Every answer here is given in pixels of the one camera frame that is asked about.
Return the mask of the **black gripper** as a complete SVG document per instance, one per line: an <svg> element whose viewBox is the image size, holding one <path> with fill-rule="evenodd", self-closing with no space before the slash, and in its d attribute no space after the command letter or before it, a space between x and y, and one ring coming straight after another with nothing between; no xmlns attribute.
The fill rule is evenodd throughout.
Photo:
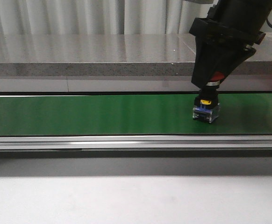
<svg viewBox="0 0 272 224"><path fill-rule="evenodd" d="M260 44L261 28L272 11L272 0L220 0L205 18L195 18L189 33L196 41L192 83L199 88L223 81L235 68L256 53L252 46L218 44L218 37Z"/></svg>

